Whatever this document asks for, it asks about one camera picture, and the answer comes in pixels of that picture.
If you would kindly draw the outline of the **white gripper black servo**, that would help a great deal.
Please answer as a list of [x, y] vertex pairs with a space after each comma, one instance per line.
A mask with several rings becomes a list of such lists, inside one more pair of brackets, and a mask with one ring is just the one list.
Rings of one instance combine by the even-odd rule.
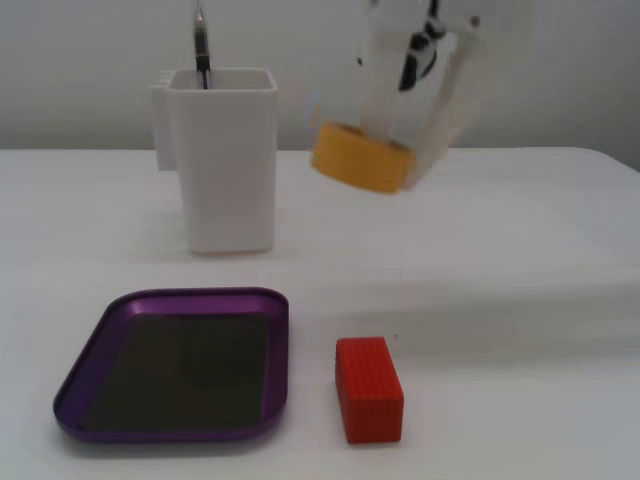
[[446, 38], [456, 41], [430, 115], [418, 135], [415, 161], [407, 176], [413, 188], [448, 152], [452, 105], [463, 70], [474, 51], [483, 51], [477, 10], [464, 1], [366, 1], [361, 70], [360, 128], [369, 139], [388, 144], [405, 53], [436, 51]]

